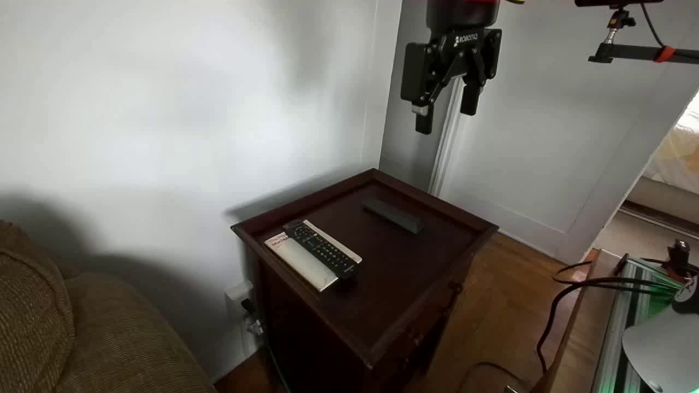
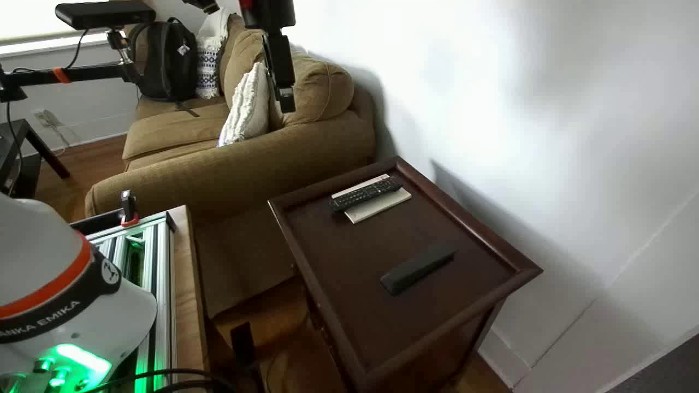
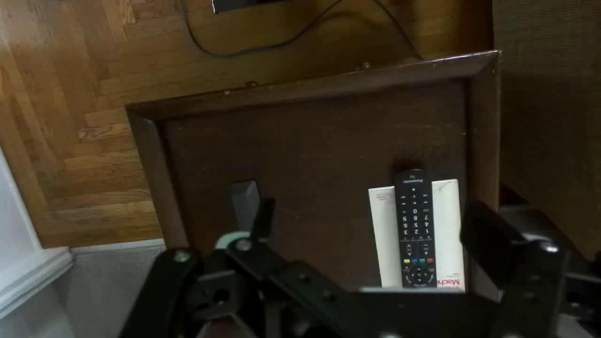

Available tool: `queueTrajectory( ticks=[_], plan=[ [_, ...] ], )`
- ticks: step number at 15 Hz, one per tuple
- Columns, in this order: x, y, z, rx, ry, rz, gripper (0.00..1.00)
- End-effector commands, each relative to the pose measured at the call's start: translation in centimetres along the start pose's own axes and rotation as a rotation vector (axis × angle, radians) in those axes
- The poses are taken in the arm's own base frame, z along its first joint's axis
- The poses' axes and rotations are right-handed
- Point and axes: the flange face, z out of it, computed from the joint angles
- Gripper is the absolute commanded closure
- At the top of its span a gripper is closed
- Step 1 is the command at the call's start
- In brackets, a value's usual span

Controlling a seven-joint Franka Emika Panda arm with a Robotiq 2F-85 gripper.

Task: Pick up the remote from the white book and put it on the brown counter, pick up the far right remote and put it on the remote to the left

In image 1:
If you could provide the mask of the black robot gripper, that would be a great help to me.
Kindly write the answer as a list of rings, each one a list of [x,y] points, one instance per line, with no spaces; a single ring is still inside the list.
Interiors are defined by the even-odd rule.
[[[455,79],[463,79],[460,113],[474,115],[481,90],[496,76],[500,53],[500,28],[452,31],[427,44],[408,44],[399,95],[414,110],[414,130],[432,133],[432,102]]]

